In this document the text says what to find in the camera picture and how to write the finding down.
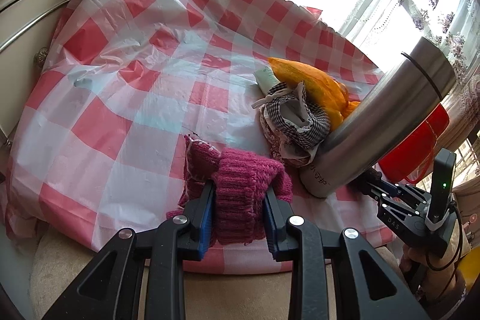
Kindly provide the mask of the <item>person right hand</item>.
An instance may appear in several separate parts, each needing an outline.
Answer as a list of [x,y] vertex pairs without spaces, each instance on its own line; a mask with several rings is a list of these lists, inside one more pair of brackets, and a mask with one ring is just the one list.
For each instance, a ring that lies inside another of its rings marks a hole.
[[443,257],[426,256],[424,248],[403,245],[400,260],[403,276],[416,264],[424,268],[416,294],[431,319],[450,319],[467,295],[465,279],[456,267],[459,253],[464,252],[459,242],[463,243],[463,236],[459,234],[459,224],[455,223],[450,244]]

